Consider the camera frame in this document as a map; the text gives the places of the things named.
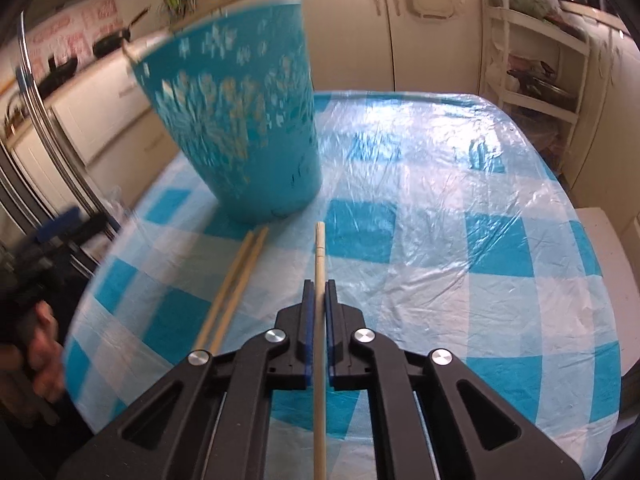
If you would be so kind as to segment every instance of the frying pan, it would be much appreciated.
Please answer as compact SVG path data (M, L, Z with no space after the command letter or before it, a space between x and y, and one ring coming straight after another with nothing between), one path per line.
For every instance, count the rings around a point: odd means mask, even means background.
M38 83L40 97L46 99L64 83L71 79L78 68L78 57L72 56L62 65L56 66L53 58L49 60L50 72Z
M129 42L131 40L131 27L135 25L146 13L149 12L149 7L140 12L131 23L129 23L129 27L121 28L116 32L112 32L111 34L106 35L104 38L100 38L100 40L94 43L94 56L97 59L110 54L114 50L120 48L122 44L122 40Z
M563 110L575 112L576 97L565 92L539 77L535 77L523 70L507 70L507 74L518 79L520 92L529 97L539 99Z

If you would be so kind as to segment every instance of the white shelf unit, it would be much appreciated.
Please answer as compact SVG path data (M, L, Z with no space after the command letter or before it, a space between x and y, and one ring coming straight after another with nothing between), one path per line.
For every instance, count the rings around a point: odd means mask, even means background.
M580 113L580 106L582 105L582 94L584 92L584 85L587 77L587 65L589 60L590 53L590 44L587 41L581 41L578 38L574 38L570 34L567 34L560 28L552 25L550 23L543 22L542 20L537 20L531 16L527 16L521 12L517 12L516 10L512 10L509 8L509 0L501 0L501 7L492 7L489 6L488 0L484 0L484 4L486 6L486 16L487 20L485 21L488 30L485 31L486 37L490 37L491 35L491 27L493 26L492 21L500 21L502 22L502 31L504 35L504 50L502 51L502 59L501 59L501 70L500 70L500 82L497 83L495 81L491 81L490 78L483 74L486 84L495 92L498 98L498 107L504 108L505 104L521 106L523 108L529 108L530 110L535 110L537 112L541 112L546 115L550 115L552 117L558 118L561 121L569 123L569 132L566 137L566 141L564 144L564 151L560 161L560 165L558 170L562 169L562 162L564 161L564 155L566 154L566 150L568 146L571 144L572 137L574 136L575 124L578 121L578 115ZM517 27L528 28L542 36L546 36L547 38L551 38L552 40L562 44L565 47L568 47L575 52L581 54L584 58L584 62L582 64L582 76L580 80L580 89L578 91L578 99L576 103L575 110L564 110L564 108L559 108L557 106L551 105L545 101L541 101L539 99L535 99L533 97L529 97L523 94L519 94L517 92L512 92L506 89L506 77L509 63L509 53L510 53L510 33L511 33L511 25L515 25Z

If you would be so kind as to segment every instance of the pan handle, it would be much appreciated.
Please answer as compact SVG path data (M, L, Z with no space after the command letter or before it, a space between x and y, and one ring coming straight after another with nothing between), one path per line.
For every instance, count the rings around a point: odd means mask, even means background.
M140 19L142 19L142 17L149 12L149 9L151 7L147 7L146 9L144 9L142 12L140 12L139 14L136 15L135 18L133 18L133 20L131 20L131 23L129 23L129 27L127 28L131 28L133 27L137 22L139 22Z

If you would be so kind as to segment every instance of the metal screw cap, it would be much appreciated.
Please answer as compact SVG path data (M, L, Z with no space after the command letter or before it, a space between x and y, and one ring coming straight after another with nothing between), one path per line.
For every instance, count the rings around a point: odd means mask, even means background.
M287 334L285 334L284 330L280 330L279 328L272 328L264 333L264 338L269 343L280 343L281 341L284 341L286 336Z
M189 364L193 366L200 366L209 360L209 354L207 354L204 350L196 350L191 352L187 359L189 361Z
M453 360L453 355L451 355L449 350L438 348L433 351L433 354L431 354L431 360L437 365L444 366L448 365Z
M353 336L360 343L370 343L376 337L376 333L369 328L359 328L354 332Z

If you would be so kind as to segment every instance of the checkered tablecloth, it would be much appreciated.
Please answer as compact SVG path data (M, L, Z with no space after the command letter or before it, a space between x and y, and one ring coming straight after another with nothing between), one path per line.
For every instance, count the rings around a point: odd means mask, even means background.
M614 318L573 207L515 124L475 96L340 92L316 94L316 126L322 189L271 225L222 351L300 300L324 220L342 303L401 348L455 352L590 478L618 414ZM66 341L94 431L190 350L247 229L183 156L158 178ZM274 394L267 478L310 478L311 395ZM375 478L366 393L329 391L327 414L330 477Z

